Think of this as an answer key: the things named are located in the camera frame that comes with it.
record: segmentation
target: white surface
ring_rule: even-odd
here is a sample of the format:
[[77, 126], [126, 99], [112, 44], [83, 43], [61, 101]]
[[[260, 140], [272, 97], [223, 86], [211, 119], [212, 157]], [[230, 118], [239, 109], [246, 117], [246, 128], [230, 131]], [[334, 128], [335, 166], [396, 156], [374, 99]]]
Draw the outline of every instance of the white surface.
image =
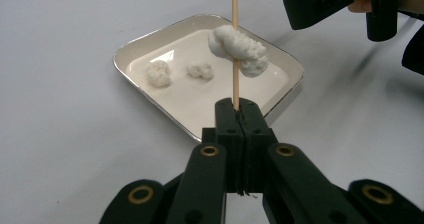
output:
[[[424, 77], [401, 67], [420, 27], [366, 39], [343, 10], [292, 31], [282, 0], [239, 0], [239, 23], [305, 68], [268, 119], [335, 184], [371, 178], [424, 208]], [[230, 0], [0, 0], [0, 223], [98, 223], [126, 184], [166, 183], [194, 145], [112, 65], [136, 37]], [[400, 26], [407, 18], [400, 17]], [[227, 223], [267, 223], [261, 198], [229, 195]]]
[[[215, 103], [232, 97], [231, 61], [216, 57], [208, 46], [208, 35], [216, 27], [228, 25], [221, 17], [196, 15], [164, 29], [131, 41], [114, 56], [117, 69], [196, 141], [202, 138], [203, 127], [215, 126]], [[303, 76], [299, 62], [281, 49], [261, 40], [246, 30], [253, 40], [267, 48], [269, 67], [257, 78], [240, 73], [240, 96], [258, 104], [267, 115]], [[166, 61], [170, 69], [170, 85], [155, 87], [147, 78], [149, 64]], [[215, 78], [190, 77], [187, 66], [194, 61], [213, 64]]]

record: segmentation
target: black plastic part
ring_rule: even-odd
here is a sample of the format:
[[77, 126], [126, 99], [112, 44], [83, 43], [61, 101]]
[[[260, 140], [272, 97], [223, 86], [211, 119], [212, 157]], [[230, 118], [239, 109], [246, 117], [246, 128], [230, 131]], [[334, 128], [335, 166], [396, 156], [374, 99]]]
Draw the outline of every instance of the black plastic part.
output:
[[265, 122], [260, 108], [252, 101], [240, 99], [239, 121], [245, 139], [243, 189], [246, 194], [262, 193], [267, 175], [264, 155], [267, 147], [278, 143], [278, 140]]
[[159, 215], [157, 215], [155, 218], [155, 224], [165, 223], [166, 218], [168, 217], [168, 213], [171, 210], [171, 205], [174, 201], [175, 193], [177, 192], [182, 176], [183, 174], [180, 174], [163, 186], [165, 193], [162, 197], [159, 210], [157, 211]]
[[375, 42], [389, 40], [397, 33], [398, 0], [372, 1], [373, 11], [366, 14], [368, 39]]
[[194, 148], [175, 193], [167, 224], [224, 222], [226, 158], [221, 145], [201, 144]]
[[424, 224], [424, 214], [393, 188], [372, 180], [352, 182], [348, 191], [362, 215], [376, 224]]
[[403, 53], [402, 66], [424, 75], [424, 25], [415, 33]]
[[290, 213], [287, 204], [278, 194], [278, 190], [269, 182], [266, 185], [263, 196], [262, 206], [270, 224], [291, 224], [294, 223], [294, 218]]
[[[151, 192], [151, 198], [147, 198], [146, 188], [142, 188], [139, 194], [134, 193], [134, 196], [140, 199], [147, 198], [143, 203], [131, 203], [129, 196], [130, 193], [139, 187], [146, 187]], [[160, 205], [164, 195], [164, 188], [162, 185], [155, 181], [140, 180], [126, 185], [116, 195], [113, 201], [106, 209], [100, 224], [116, 224], [116, 223], [137, 223], [137, 224], [150, 224], [160, 223]]]
[[204, 128], [202, 143], [223, 145], [231, 158], [227, 161], [228, 193], [243, 194], [243, 154], [244, 136], [239, 126], [239, 113], [234, 111], [231, 98], [222, 99], [215, 104], [216, 128]]
[[353, 0], [284, 0], [293, 30], [311, 27], [351, 4]]
[[273, 144], [268, 148], [269, 176], [296, 223], [365, 224], [343, 194], [297, 147]]

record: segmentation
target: white square plate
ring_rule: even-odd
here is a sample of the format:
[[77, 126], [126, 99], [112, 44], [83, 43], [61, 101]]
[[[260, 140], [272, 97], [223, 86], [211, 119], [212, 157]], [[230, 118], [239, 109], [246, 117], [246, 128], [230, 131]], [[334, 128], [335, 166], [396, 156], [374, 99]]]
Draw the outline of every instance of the white square plate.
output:
[[[231, 22], [213, 15], [193, 16], [129, 42], [113, 58], [115, 67], [148, 100], [198, 142], [203, 127], [215, 126], [215, 103], [232, 97], [232, 62], [214, 56], [207, 41], [208, 33], [222, 25]], [[239, 30], [261, 42], [272, 63], [259, 77], [239, 75], [240, 97], [254, 101], [266, 116], [301, 81], [303, 68], [288, 53]], [[168, 62], [171, 85], [158, 88], [147, 81], [146, 67], [155, 60]], [[188, 75], [186, 66], [193, 61], [210, 63], [214, 77]]]

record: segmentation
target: white fluffy substance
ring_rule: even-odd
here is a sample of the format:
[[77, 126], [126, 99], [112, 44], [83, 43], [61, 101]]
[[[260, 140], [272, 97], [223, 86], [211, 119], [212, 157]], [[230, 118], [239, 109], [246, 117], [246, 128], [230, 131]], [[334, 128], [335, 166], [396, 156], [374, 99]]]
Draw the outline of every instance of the white fluffy substance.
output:
[[235, 30], [231, 25], [215, 28], [208, 36], [211, 52], [230, 61], [240, 60], [240, 71], [247, 77], [257, 77], [269, 65], [266, 48], [262, 43], [249, 38], [246, 34]]
[[213, 78], [211, 64], [207, 62], [192, 62], [187, 66], [187, 73], [192, 77], [202, 77], [204, 79]]
[[169, 65], [165, 61], [155, 61], [147, 67], [147, 80], [156, 87], [168, 86], [171, 83], [169, 77]]

